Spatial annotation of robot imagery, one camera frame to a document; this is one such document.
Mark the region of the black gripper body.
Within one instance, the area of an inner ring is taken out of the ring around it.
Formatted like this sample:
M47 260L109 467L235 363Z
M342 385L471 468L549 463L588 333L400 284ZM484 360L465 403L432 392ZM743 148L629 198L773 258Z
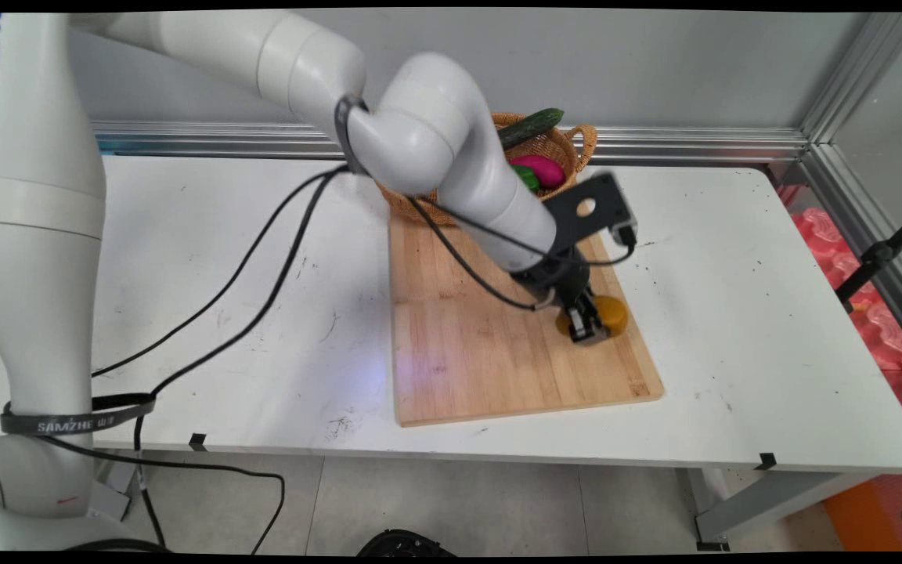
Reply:
M511 273L538 302L554 294L552 304L562 309L584 310L591 303L590 267L577 247L568 247L526 270Z

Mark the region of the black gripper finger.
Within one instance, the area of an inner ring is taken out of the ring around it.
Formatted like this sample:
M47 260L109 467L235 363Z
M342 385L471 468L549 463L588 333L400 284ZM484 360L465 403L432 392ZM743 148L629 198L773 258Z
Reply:
M587 337L611 337L612 329L605 320L605 314L611 311L611 306L611 296L586 296L584 325Z
M594 308L591 302L574 302L567 309L567 318L567 331L572 342L586 342L594 336Z

